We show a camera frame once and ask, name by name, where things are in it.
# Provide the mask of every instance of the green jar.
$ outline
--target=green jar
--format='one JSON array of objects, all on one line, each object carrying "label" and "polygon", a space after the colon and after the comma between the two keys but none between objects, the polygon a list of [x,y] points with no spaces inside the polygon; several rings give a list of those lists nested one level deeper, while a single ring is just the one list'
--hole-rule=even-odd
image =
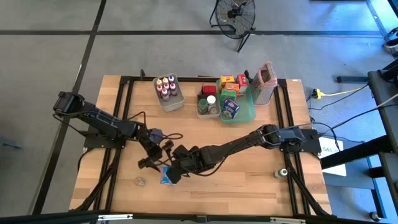
[{"label": "green jar", "polygon": [[198,103],[198,111],[199,111],[200,114],[205,114],[205,113],[207,113],[208,108],[209,108],[209,104],[207,103],[207,100],[206,100],[206,99],[201,99],[201,100],[199,100],[199,103]]}]

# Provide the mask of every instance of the small bottle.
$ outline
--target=small bottle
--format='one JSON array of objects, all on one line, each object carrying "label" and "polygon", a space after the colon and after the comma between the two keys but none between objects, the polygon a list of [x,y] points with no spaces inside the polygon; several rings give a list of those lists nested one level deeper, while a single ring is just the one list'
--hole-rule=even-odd
[{"label": "small bottle", "polygon": [[198,102],[198,111],[200,114],[205,114],[207,113],[209,109],[209,104],[207,103],[206,99],[201,99]]},{"label": "small bottle", "polygon": [[287,170],[286,169],[280,169],[274,172],[274,176],[276,178],[281,178],[281,177],[286,177],[287,176]]},{"label": "small bottle", "polygon": [[160,97],[162,97],[162,90],[163,90],[163,86],[162,85],[158,85],[156,87],[157,93],[159,94]]},{"label": "small bottle", "polygon": [[207,103],[209,104],[209,110],[216,106],[216,97],[213,95],[207,96]]},{"label": "small bottle", "polygon": [[169,80],[166,77],[163,78],[163,84],[169,84]]},{"label": "small bottle", "polygon": [[173,96],[177,96],[177,87],[174,83],[170,83],[170,92]]},{"label": "small bottle", "polygon": [[166,89],[167,90],[167,94],[169,94],[169,96],[170,96],[170,85],[168,83],[163,85],[163,89]]},{"label": "small bottle", "polygon": [[163,85],[162,80],[158,78],[158,79],[156,80],[156,85],[158,85],[158,86],[159,86],[159,85]]},{"label": "small bottle", "polygon": [[170,99],[169,93],[168,93],[168,91],[165,88],[162,90],[162,98],[166,102]]},{"label": "small bottle", "polygon": [[174,77],[171,75],[169,76],[169,83],[173,83],[174,82]]}]

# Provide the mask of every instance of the white sign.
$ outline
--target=white sign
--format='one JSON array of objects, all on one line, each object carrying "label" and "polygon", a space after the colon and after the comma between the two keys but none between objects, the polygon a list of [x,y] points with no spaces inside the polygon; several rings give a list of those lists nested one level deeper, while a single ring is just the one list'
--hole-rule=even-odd
[{"label": "white sign", "polygon": [[[321,149],[322,149],[321,155],[319,156],[320,159],[338,152],[338,148],[336,146],[334,139],[320,137],[319,143],[321,144]],[[337,144],[338,144],[340,150],[342,151],[343,150],[343,142],[337,140]],[[344,177],[347,176],[345,164],[324,169],[324,170],[322,170],[322,172],[325,172],[328,174],[341,175]]]}]

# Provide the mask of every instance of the green plastic basket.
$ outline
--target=green plastic basket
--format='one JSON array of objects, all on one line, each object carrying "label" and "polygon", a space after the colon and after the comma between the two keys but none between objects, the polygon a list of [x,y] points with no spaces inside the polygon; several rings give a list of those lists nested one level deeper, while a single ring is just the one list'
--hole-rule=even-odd
[{"label": "green plastic basket", "polygon": [[228,119],[221,113],[221,120],[224,123],[247,123],[252,121],[256,117],[256,109],[254,108],[253,98],[251,96],[250,84],[244,92],[244,96],[238,96],[235,100],[241,108],[234,119]]}]

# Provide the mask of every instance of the electric fan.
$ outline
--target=electric fan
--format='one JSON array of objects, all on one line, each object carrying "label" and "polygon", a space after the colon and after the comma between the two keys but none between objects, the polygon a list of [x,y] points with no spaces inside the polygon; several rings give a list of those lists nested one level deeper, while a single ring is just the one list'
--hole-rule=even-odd
[{"label": "electric fan", "polygon": [[[253,27],[256,18],[255,9],[254,0],[217,0],[209,23],[211,27],[219,27],[225,36],[241,39],[239,52],[255,29]],[[217,25],[211,23],[214,13],[216,13]]]}]

